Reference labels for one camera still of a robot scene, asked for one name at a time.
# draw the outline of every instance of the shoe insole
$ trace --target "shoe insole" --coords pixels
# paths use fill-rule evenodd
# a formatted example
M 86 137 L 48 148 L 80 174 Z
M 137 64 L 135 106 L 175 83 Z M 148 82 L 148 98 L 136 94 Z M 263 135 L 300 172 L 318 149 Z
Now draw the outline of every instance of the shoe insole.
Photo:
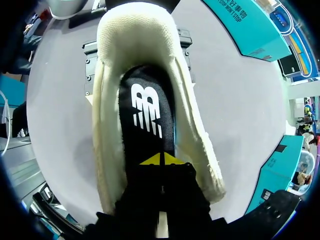
M 123 76 L 119 115 L 126 168 L 161 152 L 175 155 L 174 95 L 163 69 L 137 66 Z

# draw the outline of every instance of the new balance logo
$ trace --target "new balance logo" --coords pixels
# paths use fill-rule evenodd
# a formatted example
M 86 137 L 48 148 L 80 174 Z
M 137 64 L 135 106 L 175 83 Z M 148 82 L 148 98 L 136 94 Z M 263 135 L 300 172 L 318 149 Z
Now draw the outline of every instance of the new balance logo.
M 152 87 L 147 86 L 145 89 L 140 84 L 133 84 L 131 87 L 131 101 L 132 107 L 140 110 L 138 113 L 140 128 L 145 128 L 150 132 L 150 120 L 152 126 L 152 132 L 157 135 L 157 129 L 159 137 L 162 139 L 162 130 L 159 124 L 153 122 L 160 118 L 159 97 Z M 138 126 L 137 114 L 133 114 L 133 122 L 135 126 Z

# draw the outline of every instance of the sneaker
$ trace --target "sneaker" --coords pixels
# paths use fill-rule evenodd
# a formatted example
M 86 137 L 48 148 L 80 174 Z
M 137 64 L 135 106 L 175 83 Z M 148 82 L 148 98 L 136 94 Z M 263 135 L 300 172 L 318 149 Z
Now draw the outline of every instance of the sneaker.
M 113 213 L 126 170 L 161 152 L 191 163 L 206 199 L 221 200 L 223 178 L 172 16 L 151 3 L 117 6 L 98 25 L 97 50 L 92 119 L 103 211 Z

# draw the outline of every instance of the white platform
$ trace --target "white platform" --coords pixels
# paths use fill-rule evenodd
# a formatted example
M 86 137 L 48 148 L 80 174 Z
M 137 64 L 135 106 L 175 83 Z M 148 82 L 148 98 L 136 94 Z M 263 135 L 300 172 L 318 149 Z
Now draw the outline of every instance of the white platform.
M 195 96 L 212 140 L 227 194 L 211 216 L 228 222 L 241 217 L 255 190 L 260 167 L 286 131 L 277 65 L 243 57 L 214 14 L 201 2 L 181 0 L 173 12 L 190 31 Z M 35 54 L 27 89 L 32 146 L 50 188 L 80 223 L 101 211 L 92 145 L 91 105 L 84 97 L 82 45 L 96 39 L 99 20 L 68 29 L 48 27 Z

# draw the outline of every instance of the teal counter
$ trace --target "teal counter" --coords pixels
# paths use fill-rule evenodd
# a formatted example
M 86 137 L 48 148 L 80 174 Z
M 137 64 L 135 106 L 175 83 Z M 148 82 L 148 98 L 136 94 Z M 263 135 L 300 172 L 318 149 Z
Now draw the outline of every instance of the teal counter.
M 0 75 L 0 90 L 8 99 L 10 108 L 16 108 L 25 102 L 26 86 L 23 82 Z M 0 96 L 0 107 L 4 106 L 4 104 L 5 101 Z
M 276 191 L 288 189 L 298 166 L 303 140 L 303 136 L 283 136 L 260 170 L 254 194 L 245 214 L 250 213 Z
M 291 55 L 274 22 L 253 0 L 203 0 L 229 31 L 242 55 L 276 61 Z

